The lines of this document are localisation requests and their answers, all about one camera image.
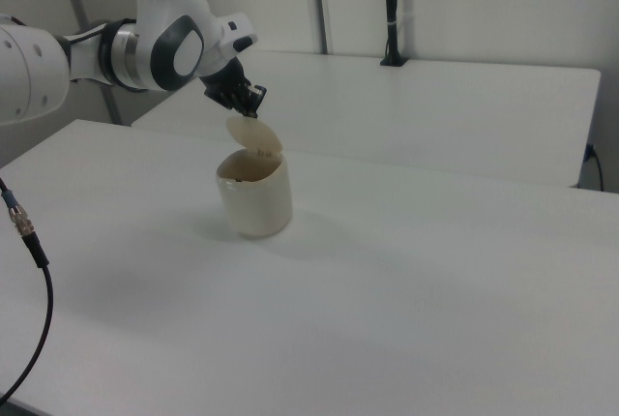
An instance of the cup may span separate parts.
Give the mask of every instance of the cup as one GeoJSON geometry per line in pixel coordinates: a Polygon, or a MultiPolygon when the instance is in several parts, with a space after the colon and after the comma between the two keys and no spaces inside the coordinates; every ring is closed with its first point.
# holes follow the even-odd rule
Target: cup
{"type": "Polygon", "coordinates": [[[217,181],[229,225],[237,232],[265,237],[292,217],[288,165],[276,134],[253,118],[229,118],[226,126],[245,147],[226,158],[217,181]]]}

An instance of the table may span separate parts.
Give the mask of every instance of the table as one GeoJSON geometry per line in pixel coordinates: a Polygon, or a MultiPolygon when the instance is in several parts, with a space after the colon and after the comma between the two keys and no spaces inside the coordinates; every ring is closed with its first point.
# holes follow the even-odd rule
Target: table
{"type": "MultiPolygon", "coordinates": [[[[249,51],[261,119],[288,150],[550,184],[578,182],[600,82],[592,70],[249,51]]],[[[229,139],[189,84],[133,123],[229,139]]]]}
{"type": "MultiPolygon", "coordinates": [[[[616,195],[287,152],[293,219],[244,239],[215,185],[236,149],[76,121],[0,170],[56,290],[17,401],[54,416],[619,407],[616,195]]],[[[0,247],[4,389],[45,293],[7,218],[0,247]]]]}

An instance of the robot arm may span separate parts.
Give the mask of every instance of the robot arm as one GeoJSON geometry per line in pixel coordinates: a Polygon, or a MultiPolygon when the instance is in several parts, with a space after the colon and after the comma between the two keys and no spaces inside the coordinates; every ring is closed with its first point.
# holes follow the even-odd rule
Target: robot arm
{"type": "Polygon", "coordinates": [[[236,58],[257,42],[250,21],[243,14],[216,17],[206,0],[137,0],[136,20],[74,36],[1,23],[0,124],[56,109],[69,81],[82,78],[175,91],[199,77],[207,97],[251,117],[266,93],[251,85],[236,58]]]}

